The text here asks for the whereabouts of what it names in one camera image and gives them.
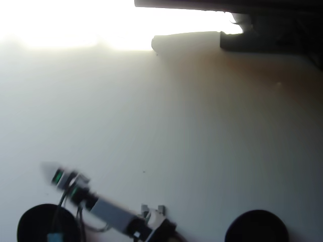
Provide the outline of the black white gripper servo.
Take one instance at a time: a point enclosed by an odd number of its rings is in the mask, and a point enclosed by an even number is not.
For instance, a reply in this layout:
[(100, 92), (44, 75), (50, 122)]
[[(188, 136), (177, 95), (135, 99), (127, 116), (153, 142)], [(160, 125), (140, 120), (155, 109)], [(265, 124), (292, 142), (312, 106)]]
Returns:
[(90, 182), (84, 174), (76, 170), (63, 169), (57, 162), (41, 162), (40, 169), (45, 181), (62, 191), (67, 191), (74, 185), (87, 187)]

